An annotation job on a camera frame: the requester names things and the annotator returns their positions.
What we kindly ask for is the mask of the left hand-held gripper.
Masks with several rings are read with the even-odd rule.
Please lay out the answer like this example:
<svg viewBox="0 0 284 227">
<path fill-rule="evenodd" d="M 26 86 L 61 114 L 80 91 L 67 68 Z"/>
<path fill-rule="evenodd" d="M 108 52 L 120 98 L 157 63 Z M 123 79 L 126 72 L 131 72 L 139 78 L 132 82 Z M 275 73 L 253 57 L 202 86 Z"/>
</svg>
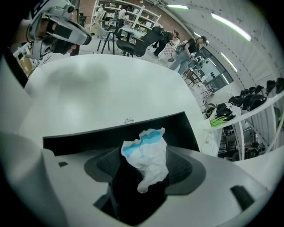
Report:
<svg viewBox="0 0 284 227">
<path fill-rule="evenodd" d="M 41 59 L 46 54 L 66 54 L 74 45 L 88 45 L 91 35 L 79 24 L 73 22 L 75 6 L 69 0 L 40 0 L 29 12 L 28 41 L 32 42 L 31 59 Z M 37 35 L 40 22 L 48 19 L 43 37 Z"/>
</svg>

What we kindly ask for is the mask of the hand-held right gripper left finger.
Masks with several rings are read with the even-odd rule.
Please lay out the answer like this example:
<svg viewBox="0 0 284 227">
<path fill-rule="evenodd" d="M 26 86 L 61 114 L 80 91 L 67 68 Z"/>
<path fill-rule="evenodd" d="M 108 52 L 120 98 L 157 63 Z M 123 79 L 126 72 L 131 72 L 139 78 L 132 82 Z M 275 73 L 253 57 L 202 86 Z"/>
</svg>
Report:
<svg viewBox="0 0 284 227">
<path fill-rule="evenodd" d="M 84 164 L 88 176 L 97 182 L 111 183 L 120 167 L 120 147 L 102 151 Z"/>
</svg>

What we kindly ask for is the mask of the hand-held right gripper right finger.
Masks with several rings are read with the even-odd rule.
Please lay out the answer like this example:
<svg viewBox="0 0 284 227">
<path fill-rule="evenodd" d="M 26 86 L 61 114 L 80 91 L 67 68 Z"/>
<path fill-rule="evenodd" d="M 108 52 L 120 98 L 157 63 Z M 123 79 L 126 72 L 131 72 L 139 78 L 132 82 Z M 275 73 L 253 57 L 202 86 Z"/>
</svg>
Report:
<svg viewBox="0 0 284 227">
<path fill-rule="evenodd" d="M 166 195 L 188 195 L 205 180 L 204 165 L 191 156 L 183 154 L 179 147 L 166 147 L 166 166 L 169 171 Z"/>
</svg>

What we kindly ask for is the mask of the black tray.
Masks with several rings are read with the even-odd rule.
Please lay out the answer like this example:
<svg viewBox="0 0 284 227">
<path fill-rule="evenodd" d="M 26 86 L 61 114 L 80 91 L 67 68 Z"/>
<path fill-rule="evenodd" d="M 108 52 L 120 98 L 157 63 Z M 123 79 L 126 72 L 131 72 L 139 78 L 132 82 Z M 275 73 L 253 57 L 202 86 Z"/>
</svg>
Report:
<svg viewBox="0 0 284 227">
<path fill-rule="evenodd" d="M 56 156 L 85 151 L 96 151 L 100 154 L 102 151 L 111 148 L 120 147 L 121 150 L 124 141 L 134 141 L 139 138 L 142 131 L 162 127 L 166 130 L 163 138 L 167 146 L 179 147 L 185 151 L 198 150 L 196 138 L 184 112 L 85 133 L 44 137 L 43 146 L 45 149 L 51 150 Z M 165 193 L 165 188 L 169 185 L 168 175 L 162 182 L 149 186 L 148 192 L 141 194 L 137 191 L 137 186 L 142 181 L 141 173 L 126 161 L 121 152 L 120 161 L 120 167 L 111 182 L 116 190 L 134 191 L 139 195 L 153 190 Z"/>
</svg>

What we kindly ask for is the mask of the person's left forearm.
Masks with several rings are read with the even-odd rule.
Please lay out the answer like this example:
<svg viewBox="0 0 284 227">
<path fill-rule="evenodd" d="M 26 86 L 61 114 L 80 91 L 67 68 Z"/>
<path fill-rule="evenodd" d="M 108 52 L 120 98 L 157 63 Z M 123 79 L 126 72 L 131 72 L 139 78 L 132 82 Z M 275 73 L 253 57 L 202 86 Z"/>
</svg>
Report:
<svg viewBox="0 0 284 227">
<path fill-rule="evenodd" d="M 15 35 L 12 38 L 12 43 L 26 43 L 27 40 L 27 31 L 30 20 L 23 19 L 21 20 Z"/>
</svg>

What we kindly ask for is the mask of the person's left hand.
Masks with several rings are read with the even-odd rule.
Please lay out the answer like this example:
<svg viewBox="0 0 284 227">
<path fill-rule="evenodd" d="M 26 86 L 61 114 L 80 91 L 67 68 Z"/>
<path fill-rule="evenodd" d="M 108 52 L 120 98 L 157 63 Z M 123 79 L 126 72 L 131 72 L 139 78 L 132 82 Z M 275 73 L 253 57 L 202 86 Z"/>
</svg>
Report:
<svg viewBox="0 0 284 227">
<path fill-rule="evenodd" d="M 39 26 L 37 28 L 37 32 L 36 32 L 36 35 L 39 39 L 43 39 L 44 36 L 46 35 L 48 23 L 49 23 L 48 18 L 41 19 Z M 79 46 L 77 46 L 76 44 L 73 44 L 72 47 L 67 51 L 67 53 L 70 53 L 70 56 L 78 55 Z"/>
</svg>

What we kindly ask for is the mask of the grey shell chair black legs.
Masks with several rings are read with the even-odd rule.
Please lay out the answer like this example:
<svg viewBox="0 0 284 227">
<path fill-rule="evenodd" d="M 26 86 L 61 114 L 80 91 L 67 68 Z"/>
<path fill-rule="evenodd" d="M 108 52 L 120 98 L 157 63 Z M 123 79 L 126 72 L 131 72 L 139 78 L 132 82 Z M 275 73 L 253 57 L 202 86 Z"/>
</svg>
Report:
<svg viewBox="0 0 284 227">
<path fill-rule="evenodd" d="M 114 31 L 105 30 L 99 23 L 96 23 L 97 37 L 99 39 L 99 44 L 97 51 L 100 50 L 101 43 L 103 42 L 103 47 L 101 49 L 101 54 L 104 52 L 104 49 L 107 45 L 108 50 L 110 51 L 110 42 L 112 42 L 112 54 L 115 55 L 115 42 L 118 40 Z"/>
</svg>

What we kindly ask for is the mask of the white tissue packet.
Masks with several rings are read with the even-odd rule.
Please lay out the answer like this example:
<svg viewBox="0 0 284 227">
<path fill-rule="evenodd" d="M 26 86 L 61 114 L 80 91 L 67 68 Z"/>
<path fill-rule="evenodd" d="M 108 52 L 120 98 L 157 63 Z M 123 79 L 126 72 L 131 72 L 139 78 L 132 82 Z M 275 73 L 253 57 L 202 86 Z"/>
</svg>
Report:
<svg viewBox="0 0 284 227">
<path fill-rule="evenodd" d="M 222 129 L 209 131 L 201 147 L 201 153 L 217 157 L 221 144 Z"/>
</svg>

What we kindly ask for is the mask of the small green potted plant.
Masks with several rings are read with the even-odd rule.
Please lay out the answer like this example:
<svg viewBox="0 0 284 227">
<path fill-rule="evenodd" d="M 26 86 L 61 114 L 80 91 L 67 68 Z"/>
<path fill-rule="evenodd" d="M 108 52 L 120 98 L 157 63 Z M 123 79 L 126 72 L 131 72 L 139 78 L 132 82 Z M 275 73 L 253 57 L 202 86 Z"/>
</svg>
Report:
<svg viewBox="0 0 284 227">
<path fill-rule="evenodd" d="M 211 127 L 219 127 L 228 121 L 232 120 L 234 116 L 227 116 L 227 117 L 216 117 L 212 120 L 210 120 Z"/>
</svg>

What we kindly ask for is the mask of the black office chair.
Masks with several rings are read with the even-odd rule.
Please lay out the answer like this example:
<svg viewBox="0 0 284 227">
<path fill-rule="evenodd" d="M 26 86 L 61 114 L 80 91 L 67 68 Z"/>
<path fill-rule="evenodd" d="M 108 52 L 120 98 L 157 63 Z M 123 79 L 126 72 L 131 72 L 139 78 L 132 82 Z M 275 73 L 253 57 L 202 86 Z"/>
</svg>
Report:
<svg viewBox="0 0 284 227">
<path fill-rule="evenodd" d="M 135 44 L 124 40 L 117 40 L 116 45 L 118 49 L 128 53 L 131 56 L 135 55 L 136 57 L 142 57 L 145 54 L 148 46 L 163 38 L 163 32 L 163 28 L 154 27 L 141 38 L 134 37 Z"/>
</svg>

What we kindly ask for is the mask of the white open shelving unit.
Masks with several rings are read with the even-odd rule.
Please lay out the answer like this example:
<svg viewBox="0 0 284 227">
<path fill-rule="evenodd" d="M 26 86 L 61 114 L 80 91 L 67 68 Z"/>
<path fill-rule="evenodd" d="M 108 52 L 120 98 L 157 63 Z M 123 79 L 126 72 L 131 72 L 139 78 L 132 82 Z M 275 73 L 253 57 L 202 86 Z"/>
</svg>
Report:
<svg viewBox="0 0 284 227">
<path fill-rule="evenodd" d="M 161 15 L 146 9 L 144 4 L 137 5 L 125 0 L 96 0 L 91 14 L 89 31 L 96 33 L 96 22 L 106 30 L 115 30 L 118 12 L 128 5 L 131 6 L 131 9 L 126 11 L 125 27 L 148 31 L 158 25 Z"/>
</svg>

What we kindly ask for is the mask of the white metal shelf rack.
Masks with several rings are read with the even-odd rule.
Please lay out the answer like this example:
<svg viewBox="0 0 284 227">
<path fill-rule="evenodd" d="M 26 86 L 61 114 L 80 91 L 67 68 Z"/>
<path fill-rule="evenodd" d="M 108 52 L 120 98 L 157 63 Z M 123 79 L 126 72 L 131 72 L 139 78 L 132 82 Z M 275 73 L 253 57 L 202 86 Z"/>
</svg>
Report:
<svg viewBox="0 0 284 227">
<path fill-rule="evenodd" d="M 211 127 L 212 113 L 206 132 L 222 129 L 217 157 L 232 162 L 271 152 L 284 145 L 284 91 L 273 94 L 258 108 L 241 114 L 219 127 Z"/>
</svg>

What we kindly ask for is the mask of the row of black bags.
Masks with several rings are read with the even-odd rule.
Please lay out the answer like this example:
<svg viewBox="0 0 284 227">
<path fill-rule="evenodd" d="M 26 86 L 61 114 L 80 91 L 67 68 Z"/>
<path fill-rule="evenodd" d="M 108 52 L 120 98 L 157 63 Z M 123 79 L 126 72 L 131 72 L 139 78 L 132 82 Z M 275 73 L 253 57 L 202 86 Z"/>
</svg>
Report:
<svg viewBox="0 0 284 227">
<path fill-rule="evenodd" d="M 227 103 L 217 105 L 216 117 L 234 116 L 233 111 L 227 106 L 239 107 L 243 111 L 250 112 L 264 104 L 273 94 L 279 94 L 284 91 L 284 78 L 268 80 L 266 86 L 252 86 L 249 89 L 242 90 L 239 96 L 232 96 Z"/>
</svg>

